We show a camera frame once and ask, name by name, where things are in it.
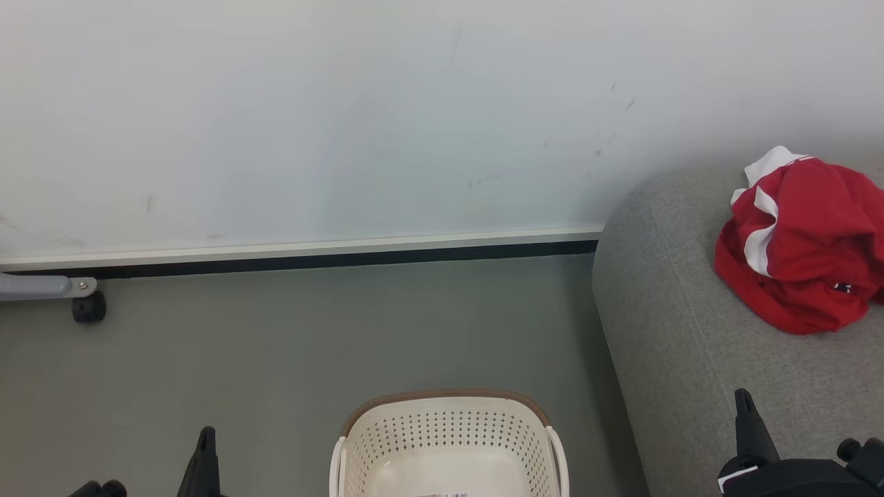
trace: brown basket rim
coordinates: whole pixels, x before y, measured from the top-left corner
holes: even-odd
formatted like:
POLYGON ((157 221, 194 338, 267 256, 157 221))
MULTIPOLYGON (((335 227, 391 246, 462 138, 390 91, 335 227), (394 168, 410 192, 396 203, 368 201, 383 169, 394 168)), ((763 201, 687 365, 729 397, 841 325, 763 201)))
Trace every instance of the brown basket rim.
POLYGON ((517 401, 531 409, 534 414, 540 418, 540 422, 543 423, 544 426, 551 426, 550 418, 546 415, 543 409, 537 405, 536 402, 531 400, 531 398, 527 395, 519 394, 518 392, 512 392, 509 390, 494 390, 490 388, 444 388, 439 390, 415 390, 413 392, 403 392, 401 394, 392 394, 392 395, 384 395, 381 397, 375 397, 370 401, 365 402, 359 409, 353 411, 353 414, 347 418, 347 422, 344 424, 343 436, 346 438, 350 436, 350 431, 353 430, 353 425, 356 424, 356 421, 362 417, 363 414, 369 412, 370 410, 383 406, 386 404, 392 404, 395 402, 403 402, 403 401, 420 401, 423 399, 433 399, 433 398, 445 398, 445 397, 491 397, 495 399, 507 399, 508 401, 517 401))

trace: red and white shirt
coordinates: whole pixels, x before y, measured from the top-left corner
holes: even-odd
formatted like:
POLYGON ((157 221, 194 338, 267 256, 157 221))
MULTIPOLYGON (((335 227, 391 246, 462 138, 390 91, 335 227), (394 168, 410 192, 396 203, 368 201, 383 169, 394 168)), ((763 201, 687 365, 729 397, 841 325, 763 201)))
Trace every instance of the red and white shirt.
POLYGON ((785 147, 745 169, 715 271, 768 324, 834 332, 884 303, 884 190, 785 147))

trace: gray floor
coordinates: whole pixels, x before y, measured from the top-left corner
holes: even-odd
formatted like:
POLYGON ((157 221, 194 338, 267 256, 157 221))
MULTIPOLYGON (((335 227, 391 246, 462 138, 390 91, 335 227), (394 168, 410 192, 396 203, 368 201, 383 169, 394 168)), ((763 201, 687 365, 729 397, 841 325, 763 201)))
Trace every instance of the gray floor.
POLYGON ((552 256, 111 280, 87 327, 69 302, 0 305, 2 494, 116 478, 174 495, 212 424, 226 495, 326 495, 363 401, 478 386, 545 408, 572 495, 646 495, 591 270, 552 256))

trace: baseboard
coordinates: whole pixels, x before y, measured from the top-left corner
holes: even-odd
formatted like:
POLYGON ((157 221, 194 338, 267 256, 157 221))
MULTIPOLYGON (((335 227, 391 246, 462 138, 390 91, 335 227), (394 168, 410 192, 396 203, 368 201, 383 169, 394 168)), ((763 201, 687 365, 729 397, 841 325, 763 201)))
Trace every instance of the baseboard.
POLYGON ((207 272, 574 254, 593 251, 595 241, 600 234, 601 226, 598 226, 73 256, 0 257, 0 271, 18 274, 51 272, 96 278, 133 278, 207 272))

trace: black plastic part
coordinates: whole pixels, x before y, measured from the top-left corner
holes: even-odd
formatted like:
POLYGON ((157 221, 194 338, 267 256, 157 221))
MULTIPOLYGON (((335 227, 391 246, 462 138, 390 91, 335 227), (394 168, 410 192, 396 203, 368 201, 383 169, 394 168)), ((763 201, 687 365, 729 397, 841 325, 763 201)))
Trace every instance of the black plastic part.
POLYGON ((103 486, 98 485, 97 481, 90 481, 72 493, 71 497, 126 497, 126 488, 115 479, 103 486))
POLYGON ((187 464, 178 497, 219 497, 221 482, 215 453, 215 428, 206 426, 200 432, 196 450, 187 464))
POLYGON ((845 455, 850 460, 842 457, 847 463, 847 470, 868 482, 878 493, 884 494, 884 443, 878 439, 869 439, 862 447, 859 447, 859 442, 856 445, 850 443, 848 445, 850 447, 845 451, 848 454, 845 455))
POLYGON ((841 459, 845 463, 849 463, 853 460, 857 451, 862 447, 862 444, 854 439, 844 439, 844 441, 838 445, 838 450, 836 450, 835 453, 838 454, 838 459, 841 459))
POLYGON ((477 259, 502 259, 510 257, 561 256, 566 254, 591 254, 598 242, 553 241, 548 243, 525 243, 515 245, 491 245, 484 247, 427 248, 393 252, 369 252, 364 254, 332 254, 328 256, 271 257, 266 259, 241 259, 233 261, 201 261, 192 263, 137 264, 62 270, 12 271, 18 275, 55 275, 68 278, 145 278, 156 276, 180 276, 185 274, 211 274, 241 271, 279 271, 288 269, 311 269, 320 267, 347 267, 375 264, 425 263, 433 261, 472 261, 477 259))
POLYGON ((724 483, 725 497, 875 497, 865 481, 826 459, 786 459, 724 483))
POLYGON ((764 420, 755 409, 755 401, 744 388, 734 392, 736 400, 736 454, 752 460, 758 467, 776 463, 780 455, 767 432, 764 420))
POLYGON ((101 292, 93 292, 91 295, 72 299, 71 312, 73 320, 78 323, 97 323, 104 319, 108 306, 101 292))

